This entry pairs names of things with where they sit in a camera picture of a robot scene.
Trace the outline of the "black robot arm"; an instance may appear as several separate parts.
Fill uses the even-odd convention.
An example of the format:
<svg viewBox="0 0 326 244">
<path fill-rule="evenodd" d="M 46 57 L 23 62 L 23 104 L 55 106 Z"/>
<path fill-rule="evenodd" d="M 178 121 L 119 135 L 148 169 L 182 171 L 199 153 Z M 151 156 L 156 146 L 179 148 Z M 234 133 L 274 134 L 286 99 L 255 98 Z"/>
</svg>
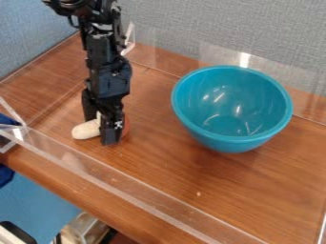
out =
<svg viewBox="0 0 326 244">
<path fill-rule="evenodd" d="M 99 119 L 103 145 L 120 142 L 126 125 L 123 98 L 130 94 L 132 67 L 123 57 L 126 36 L 118 0 L 42 0 L 79 29 L 90 77 L 82 92 L 84 119 Z"/>
</svg>

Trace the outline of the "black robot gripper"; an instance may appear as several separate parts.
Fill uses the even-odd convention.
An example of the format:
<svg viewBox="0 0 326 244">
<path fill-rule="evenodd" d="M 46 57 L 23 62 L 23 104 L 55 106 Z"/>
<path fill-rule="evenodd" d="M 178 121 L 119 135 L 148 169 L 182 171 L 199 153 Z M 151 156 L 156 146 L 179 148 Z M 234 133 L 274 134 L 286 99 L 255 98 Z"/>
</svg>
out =
<svg viewBox="0 0 326 244">
<path fill-rule="evenodd" d="M 132 67 L 126 58 L 118 58 L 111 64 L 90 70 L 86 81 L 87 89 L 82 91 L 82 106 L 84 119 L 96 119 L 100 111 L 100 143 L 114 145 L 120 142 L 124 129 L 124 113 L 112 110 L 122 104 L 123 98 L 130 94 L 130 81 Z"/>
</svg>

